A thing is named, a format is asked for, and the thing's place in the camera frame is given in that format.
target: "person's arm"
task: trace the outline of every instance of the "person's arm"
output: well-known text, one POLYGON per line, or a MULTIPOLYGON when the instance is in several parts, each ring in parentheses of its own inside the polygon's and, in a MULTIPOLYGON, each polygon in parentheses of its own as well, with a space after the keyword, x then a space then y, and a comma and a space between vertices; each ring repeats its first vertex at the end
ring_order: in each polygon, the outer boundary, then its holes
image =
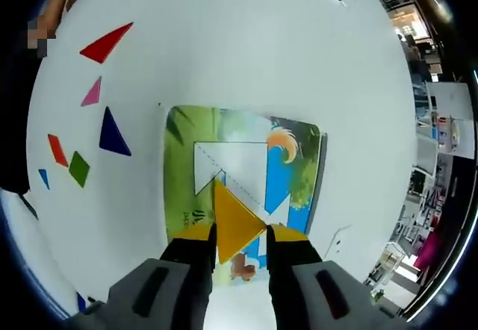
POLYGON ((45 11, 43 12, 46 26, 53 31, 56 31, 60 24, 61 14, 65 6, 66 0, 48 0, 45 11))
POLYGON ((36 49, 38 40, 55 37, 66 0, 48 0, 42 15, 38 16, 33 28, 28 29, 28 48, 36 49))

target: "pink triangle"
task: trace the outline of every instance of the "pink triangle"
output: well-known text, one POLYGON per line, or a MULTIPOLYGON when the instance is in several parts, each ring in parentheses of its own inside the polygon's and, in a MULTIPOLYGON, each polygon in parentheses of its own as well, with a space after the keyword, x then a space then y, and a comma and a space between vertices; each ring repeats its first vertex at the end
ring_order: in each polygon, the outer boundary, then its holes
POLYGON ((88 91, 88 94, 83 99, 81 106, 93 105, 99 102, 99 89, 101 87, 101 84, 102 84, 102 77, 100 76, 98 80, 95 81, 95 84, 93 85, 93 87, 91 87, 91 90, 88 91))

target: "pink object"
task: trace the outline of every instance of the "pink object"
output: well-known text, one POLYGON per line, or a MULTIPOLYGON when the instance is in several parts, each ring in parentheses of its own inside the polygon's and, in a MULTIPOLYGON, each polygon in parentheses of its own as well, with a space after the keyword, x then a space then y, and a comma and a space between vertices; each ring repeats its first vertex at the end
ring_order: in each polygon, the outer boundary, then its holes
POLYGON ((93 87, 91 87, 91 90, 88 91, 88 94, 84 97, 81 106, 93 105, 99 102, 99 89, 101 88, 101 85, 102 77, 100 76, 93 87))
POLYGON ((423 247, 418 255, 418 258, 413 264, 414 267, 425 270, 433 262, 433 259, 440 249, 441 241, 437 234, 430 233, 428 238, 425 240, 423 247))

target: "red triangle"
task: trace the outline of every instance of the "red triangle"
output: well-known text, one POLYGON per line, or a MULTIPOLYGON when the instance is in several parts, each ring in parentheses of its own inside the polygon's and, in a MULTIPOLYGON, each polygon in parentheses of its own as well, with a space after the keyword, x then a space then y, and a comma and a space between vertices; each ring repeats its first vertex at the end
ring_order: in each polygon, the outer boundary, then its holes
POLYGON ((80 54, 94 60, 98 63, 105 62, 110 52, 114 49, 116 44, 121 40, 122 36, 133 25, 132 22, 126 24, 112 32, 100 37, 89 46, 80 51, 80 54))

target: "yellow triangle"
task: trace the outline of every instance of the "yellow triangle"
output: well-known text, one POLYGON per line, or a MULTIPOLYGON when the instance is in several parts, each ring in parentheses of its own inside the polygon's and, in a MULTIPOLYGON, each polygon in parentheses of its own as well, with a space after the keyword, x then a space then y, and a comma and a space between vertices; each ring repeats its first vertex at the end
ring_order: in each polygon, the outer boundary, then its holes
POLYGON ((218 180, 214 185, 219 262, 224 264, 265 230, 266 224, 218 180))

